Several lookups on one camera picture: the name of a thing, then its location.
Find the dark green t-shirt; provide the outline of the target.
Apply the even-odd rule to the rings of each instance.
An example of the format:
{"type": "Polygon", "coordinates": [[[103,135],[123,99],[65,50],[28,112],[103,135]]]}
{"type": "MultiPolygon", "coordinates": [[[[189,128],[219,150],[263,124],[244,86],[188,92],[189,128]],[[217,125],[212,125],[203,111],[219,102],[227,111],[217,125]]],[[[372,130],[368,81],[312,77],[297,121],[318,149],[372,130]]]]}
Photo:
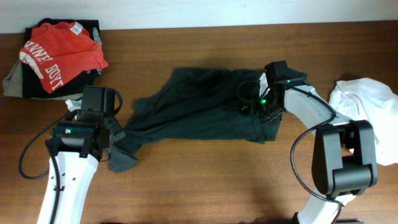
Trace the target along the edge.
{"type": "Polygon", "coordinates": [[[261,71],[176,68],[161,90],[134,101],[125,137],[110,150],[108,169],[132,168],[135,153],[163,139],[275,141],[280,119],[241,114],[241,84],[259,83],[261,71]]]}

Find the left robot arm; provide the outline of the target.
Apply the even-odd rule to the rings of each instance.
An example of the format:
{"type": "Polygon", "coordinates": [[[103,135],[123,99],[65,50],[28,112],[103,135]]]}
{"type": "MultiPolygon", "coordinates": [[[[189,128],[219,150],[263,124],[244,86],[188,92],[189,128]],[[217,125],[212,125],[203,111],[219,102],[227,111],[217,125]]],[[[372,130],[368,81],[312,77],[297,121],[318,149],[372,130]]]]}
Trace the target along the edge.
{"type": "Polygon", "coordinates": [[[115,116],[123,99],[111,88],[86,86],[81,107],[68,113],[45,145],[49,179],[39,223],[79,223],[91,180],[104,151],[125,134],[115,116]]]}

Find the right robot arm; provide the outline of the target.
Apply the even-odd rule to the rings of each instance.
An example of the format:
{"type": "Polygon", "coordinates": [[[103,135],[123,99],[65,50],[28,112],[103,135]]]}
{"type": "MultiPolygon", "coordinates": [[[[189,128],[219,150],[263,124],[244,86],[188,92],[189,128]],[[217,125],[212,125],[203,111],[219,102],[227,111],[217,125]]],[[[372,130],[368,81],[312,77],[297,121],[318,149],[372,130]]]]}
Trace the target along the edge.
{"type": "Polygon", "coordinates": [[[343,208],[378,181],[371,123],[337,112],[316,92],[307,74],[289,68],[285,60],[267,64],[261,77],[251,83],[258,87],[257,96],[244,96],[244,84],[237,89],[245,113],[257,113],[272,121],[288,112],[306,127],[291,147],[290,165],[311,197],[293,215],[292,223],[338,223],[343,208]],[[315,137],[313,190],[300,178],[294,159],[296,147],[308,134],[315,137]]]}

